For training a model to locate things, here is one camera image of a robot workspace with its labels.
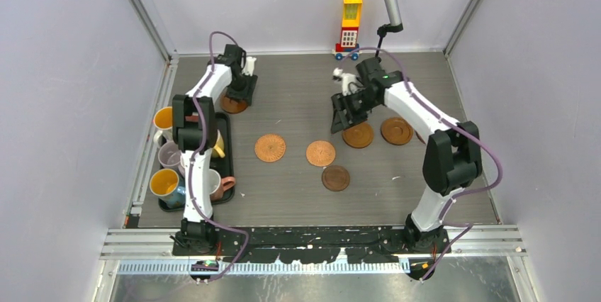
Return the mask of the white floral mug orange inside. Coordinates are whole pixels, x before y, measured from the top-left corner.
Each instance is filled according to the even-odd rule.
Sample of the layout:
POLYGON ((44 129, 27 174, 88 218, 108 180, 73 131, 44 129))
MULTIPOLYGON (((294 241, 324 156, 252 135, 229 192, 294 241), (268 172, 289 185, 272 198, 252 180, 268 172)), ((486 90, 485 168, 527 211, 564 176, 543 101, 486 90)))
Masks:
POLYGON ((167 106, 158 110, 153 117, 154 127, 157 129, 153 136, 156 147, 161 147, 166 142, 173 140, 173 117, 172 107, 167 106))

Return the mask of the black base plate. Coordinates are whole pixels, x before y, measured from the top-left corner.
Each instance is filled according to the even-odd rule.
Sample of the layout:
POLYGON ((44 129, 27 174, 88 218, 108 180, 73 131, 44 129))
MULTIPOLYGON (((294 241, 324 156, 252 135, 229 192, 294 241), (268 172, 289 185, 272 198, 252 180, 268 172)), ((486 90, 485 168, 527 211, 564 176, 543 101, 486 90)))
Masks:
POLYGON ((243 235, 231 231, 211 232, 202 240, 191 232, 171 236, 175 256, 217 256, 237 263, 330 264, 344 255, 350 264, 397 262, 399 255, 433 259, 449 243, 445 229, 421 240, 410 238, 403 227, 255 227, 243 235))

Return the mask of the brown wooden coaster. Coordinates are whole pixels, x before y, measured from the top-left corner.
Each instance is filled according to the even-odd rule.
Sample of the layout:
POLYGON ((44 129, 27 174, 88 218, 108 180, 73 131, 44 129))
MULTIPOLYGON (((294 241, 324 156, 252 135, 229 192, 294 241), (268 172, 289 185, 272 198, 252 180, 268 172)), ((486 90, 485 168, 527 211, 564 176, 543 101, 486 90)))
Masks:
POLYGON ((365 148, 373 142, 373 128, 367 122, 360 123, 344 130, 342 132, 342 139, 348 146, 352 148, 365 148))
POLYGON ((220 99, 220 106, 226 113, 238 114, 245 111, 249 105, 246 101, 236 101, 227 96, 222 96, 220 99))
POLYGON ((388 118, 382 122, 380 132, 383 139, 392 145, 406 145, 414 135, 410 124, 403 118, 388 118))

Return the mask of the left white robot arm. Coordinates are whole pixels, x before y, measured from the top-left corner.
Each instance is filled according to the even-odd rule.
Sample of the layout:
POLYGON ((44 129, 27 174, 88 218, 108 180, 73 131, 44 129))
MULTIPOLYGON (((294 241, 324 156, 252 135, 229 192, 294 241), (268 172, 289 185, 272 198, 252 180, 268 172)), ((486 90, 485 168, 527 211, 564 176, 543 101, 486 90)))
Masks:
POLYGON ((223 53, 210 59, 199 82, 172 99, 173 138, 186 171, 186 205, 175 240, 200 255, 211 254, 218 244, 210 200, 210 159, 218 141, 215 105, 224 96, 251 106, 258 80, 253 71, 247 52, 227 44, 223 53))

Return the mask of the blue mug orange inside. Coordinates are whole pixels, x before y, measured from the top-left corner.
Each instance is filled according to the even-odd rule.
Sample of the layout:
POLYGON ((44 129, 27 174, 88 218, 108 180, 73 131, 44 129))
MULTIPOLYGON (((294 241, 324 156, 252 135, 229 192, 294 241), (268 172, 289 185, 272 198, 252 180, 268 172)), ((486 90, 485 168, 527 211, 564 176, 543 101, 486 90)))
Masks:
POLYGON ((168 208, 183 208, 186 203, 185 182, 173 169, 160 169, 149 182, 150 191, 168 208))

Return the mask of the lilac mug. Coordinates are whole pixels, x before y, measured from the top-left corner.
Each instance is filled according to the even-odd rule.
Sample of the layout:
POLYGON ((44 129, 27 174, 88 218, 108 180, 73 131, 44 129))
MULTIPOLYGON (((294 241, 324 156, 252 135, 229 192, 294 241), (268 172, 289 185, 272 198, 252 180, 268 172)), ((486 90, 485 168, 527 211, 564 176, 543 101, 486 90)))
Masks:
POLYGON ((178 169, 181 151, 174 141, 168 141, 159 148, 157 158, 162 168, 178 169))

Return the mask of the aluminium front rail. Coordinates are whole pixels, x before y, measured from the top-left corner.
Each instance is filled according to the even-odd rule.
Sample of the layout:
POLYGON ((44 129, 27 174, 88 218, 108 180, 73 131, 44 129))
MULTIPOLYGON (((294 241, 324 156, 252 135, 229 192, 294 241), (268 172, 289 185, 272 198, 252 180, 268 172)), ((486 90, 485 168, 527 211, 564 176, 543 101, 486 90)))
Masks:
MULTIPOLYGON (((448 233, 458 240, 446 253, 447 258, 515 257, 527 256, 527 250, 518 230, 500 225, 488 228, 480 225, 465 235, 456 228, 448 233)), ((426 260, 424 254, 393 253, 390 259, 378 256, 363 247, 363 255, 352 252, 350 246, 335 246, 329 250, 323 245, 305 244, 292 248, 267 246, 266 259, 249 257, 231 264, 228 258, 217 260, 213 255, 174 255, 173 229, 110 230, 101 250, 102 260, 116 261, 119 274, 199 275, 208 278, 211 273, 196 269, 197 263, 209 262, 217 273, 229 275, 270 274, 399 274, 410 273, 426 260)))

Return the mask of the black tripod microphone stand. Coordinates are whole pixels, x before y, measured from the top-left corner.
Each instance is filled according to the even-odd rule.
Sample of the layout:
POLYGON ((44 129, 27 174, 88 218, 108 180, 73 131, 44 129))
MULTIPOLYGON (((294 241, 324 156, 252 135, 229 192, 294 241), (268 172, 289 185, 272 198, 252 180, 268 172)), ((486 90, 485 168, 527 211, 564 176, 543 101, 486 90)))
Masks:
POLYGON ((375 52, 375 58, 380 62, 381 58, 379 56, 380 53, 380 49, 381 46, 383 44, 383 40, 384 38, 389 34, 389 33, 399 33, 400 31, 403 31, 404 27, 403 24, 400 23, 398 25, 393 25, 392 23, 387 23, 387 24, 383 24, 382 26, 380 26, 377 30, 377 35, 378 35, 378 44, 376 46, 376 52, 375 52))

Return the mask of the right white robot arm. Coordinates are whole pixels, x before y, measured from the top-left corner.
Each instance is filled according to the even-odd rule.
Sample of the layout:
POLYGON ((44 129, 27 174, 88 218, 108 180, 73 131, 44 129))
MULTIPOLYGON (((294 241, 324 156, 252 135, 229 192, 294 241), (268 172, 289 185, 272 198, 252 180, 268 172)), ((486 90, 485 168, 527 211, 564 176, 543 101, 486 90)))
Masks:
POLYGON ((478 127, 433 106, 401 71, 385 71, 376 57, 361 61, 356 70, 357 74, 340 68, 332 72, 332 79, 340 82, 342 90, 331 97, 330 131, 346 131, 367 121, 373 108, 385 106, 426 139, 422 165, 426 188, 407 216, 401 236, 409 250, 424 252, 442 236, 452 196, 463 192, 482 174, 478 127))

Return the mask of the woven rattan coaster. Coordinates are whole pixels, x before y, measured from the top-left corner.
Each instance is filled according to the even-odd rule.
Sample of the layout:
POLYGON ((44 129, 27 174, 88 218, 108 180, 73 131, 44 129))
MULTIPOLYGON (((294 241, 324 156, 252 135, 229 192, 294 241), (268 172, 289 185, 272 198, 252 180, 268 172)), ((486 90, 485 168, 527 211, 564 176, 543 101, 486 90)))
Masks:
POLYGON ((307 146, 305 156, 311 165, 326 167, 334 162, 336 150, 332 143, 325 140, 316 140, 307 146))
POLYGON ((285 155, 286 142, 280 135, 266 134, 256 141, 254 152, 263 162, 275 162, 285 155))

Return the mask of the dark walnut coaster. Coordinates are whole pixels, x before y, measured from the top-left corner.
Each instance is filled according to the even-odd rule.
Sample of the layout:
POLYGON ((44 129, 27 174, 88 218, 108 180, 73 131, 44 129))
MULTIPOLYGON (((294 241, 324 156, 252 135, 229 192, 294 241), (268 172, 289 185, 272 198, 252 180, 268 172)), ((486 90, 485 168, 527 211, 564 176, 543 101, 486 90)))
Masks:
POLYGON ((350 184, 350 173, 340 165, 326 167, 321 175, 322 184, 330 191, 338 192, 345 190, 350 184))

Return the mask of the black plastic tray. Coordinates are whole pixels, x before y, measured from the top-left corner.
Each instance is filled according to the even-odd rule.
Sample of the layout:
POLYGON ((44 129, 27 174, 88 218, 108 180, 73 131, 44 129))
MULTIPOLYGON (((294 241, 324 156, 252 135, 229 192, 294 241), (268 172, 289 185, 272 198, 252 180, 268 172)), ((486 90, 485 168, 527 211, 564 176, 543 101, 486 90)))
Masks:
MULTIPOLYGON (((233 165, 233 159, 232 159, 232 154, 231 154, 232 143, 229 140, 229 138, 231 137, 230 117, 226 113, 217 112, 215 114, 215 119, 217 122, 218 130, 220 132, 225 133, 226 140, 225 140, 224 148, 226 151, 226 157, 219 158, 219 156, 217 156, 216 158, 212 158, 210 161, 210 168, 219 172, 219 174, 222 177, 228 177, 228 176, 233 177, 234 176, 234 165, 233 165)), ((167 139, 163 136, 161 130, 158 130, 155 133, 155 136, 153 137, 153 142, 155 143, 155 146, 157 148, 159 148, 160 146, 163 146, 167 142, 167 139)), ((175 167, 175 169, 181 178, 181 183, 183 184, 185 171, 184 171, 183 166, 181 165, 181 161, 177 164, 177 167, 175 167)), ((222 203, 227 203, 228 201, 230 201, 233 198, 234 194, 235 194, 235 189, 234 189, 234 187, 232 187, 231 189, 227 190, 224 193, 224 196, 221 199, 214 201, 213 204, 218 205, 218 204, 222 204, 222 203)), ((176 211, 184 210, 183 206, 169 207, 167 205, 167 203, 165 203, 164 201, 162 201, 160 199, 157 202, 158 202, 158 206, 159 206, 160 210, 162 210, 164 212, 176 212, 176 211)))

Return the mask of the toy block tower on wheels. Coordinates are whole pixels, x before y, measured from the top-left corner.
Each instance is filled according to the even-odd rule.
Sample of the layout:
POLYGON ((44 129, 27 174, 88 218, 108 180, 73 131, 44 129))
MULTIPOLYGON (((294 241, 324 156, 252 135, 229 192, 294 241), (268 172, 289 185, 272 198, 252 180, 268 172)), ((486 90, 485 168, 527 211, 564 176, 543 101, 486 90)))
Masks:
POLYGON ((359 58, 358 37, 361 23, 361 11, 363 0, 343 0, 342 19, 339 40, 332 51, 336 60, 350 57, 352 60, 359 58))

